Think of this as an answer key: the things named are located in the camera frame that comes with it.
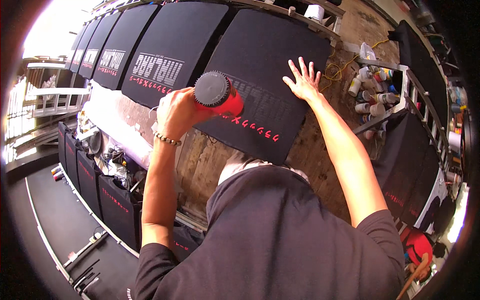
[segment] hand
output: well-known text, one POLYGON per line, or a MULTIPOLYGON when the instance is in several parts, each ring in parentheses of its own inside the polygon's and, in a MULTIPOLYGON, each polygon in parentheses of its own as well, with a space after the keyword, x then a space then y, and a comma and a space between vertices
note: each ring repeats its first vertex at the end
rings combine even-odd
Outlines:
POLYGON ((186 87, 160 99, 156 116, 161 135, 178 141, 193 125, 213 116, 212 111, 195 107, 194 90, 186 87))
POLYGON ((283 81, 289 86, 295 96, 310 102, 314 99, 317 99, 318 95, 320 94, 318 92, 318 83, 320 82, 321 74, 320 72, 317 72, 317 76, 315 76, 313 71, 313 62, 310 62, 309 71, 307 72, 307 66, 305 66, 303 57, 299 57, 299 64, 301 75, 297 67, 295 67, 293 61, 288 61, 288 65, 290 66, 297 83, 293 83, 293 81, 286 76, 283 77, 283 81))

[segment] black t-shirt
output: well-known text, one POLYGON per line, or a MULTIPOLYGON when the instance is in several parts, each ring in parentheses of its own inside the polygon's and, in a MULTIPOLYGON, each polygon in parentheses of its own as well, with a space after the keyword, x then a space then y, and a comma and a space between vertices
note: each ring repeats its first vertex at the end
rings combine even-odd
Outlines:
POLYGON ((401 290, 404 255, 388 210, 353 228, 275 166, 232 176, 207 210, 205 240, 181 264, 163 245, 142 247, 136 300, 395 299, 401 290))

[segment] yellow extension cord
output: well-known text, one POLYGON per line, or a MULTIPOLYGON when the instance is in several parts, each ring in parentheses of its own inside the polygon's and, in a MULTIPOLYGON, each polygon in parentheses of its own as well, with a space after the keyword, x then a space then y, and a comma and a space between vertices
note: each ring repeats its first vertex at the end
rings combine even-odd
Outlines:
MULTIPOLYGON (((376 43, 375 45, 373 45, 372 49, 375 48, 376 46, 378 46, 379 44, 384 43, 384 42, 388 42, 388 41, 389 41, 389 39, 386 39, 386 40, 384 40, 384 41, 378 42, 378 43, 376 43)), ((328 58, 332 57, 334 54, 335 54, 335 49, 333 49, 332 55, 330 55, 328 58)), ((343 71, 352 61, 354 61, 355 58, 357 58, 357 57, 358 57, 358 54, 355 55, 349 62, 347 62, 347 63, 343 66, 343 68, 340 68, 338 65, 336 65, 336 64, 334 64, 334 63, 329 63, 328 66, 325 68, 325 72, 324 72, 324 74, 322 74, 322 77, 325 77, 326 79, 330 80, 330 84, 327 85, 326 87, 324 87, 323 89, 321 89, 321 90, 320 90, 320 93, 323 92, 323 91, 324 91, 326 88, 328 88, 329 86, 331 86, 333 81, 339 81, 339 80, 341 80, 341 79, 342 79, 342 71, 343 71), (326 73, 327 73, 328 68, 331 67, 331 66, 337 67, 337 68, 338 68, 338 71, 337 71, 332 77, 329 77, 329 76, 326 75, 326 73)))

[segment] man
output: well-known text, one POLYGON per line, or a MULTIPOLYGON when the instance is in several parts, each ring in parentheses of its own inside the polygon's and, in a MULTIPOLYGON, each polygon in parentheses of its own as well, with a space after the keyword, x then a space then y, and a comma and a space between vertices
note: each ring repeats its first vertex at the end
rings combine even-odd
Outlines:
MULTIPOLYGON (((315 76, 312 62, 307 70, 301 57, 299 63, 301 73, 288 61, 296 83, 283 80, 318 119, 352 225, 322 207, 303 173, 258 160, 239 164, 237 156, 208 200, 205 240, 179 264, 170 250, 177 208, 175 147, 155 138, 144 191, 137 300, 398 295, 402 245, 370 159, 318 92, 320 72, 315 76)), ((157 111, 158 132, 172 140, 210 116, 195 109, 191 87, 166 96, 157 111)))

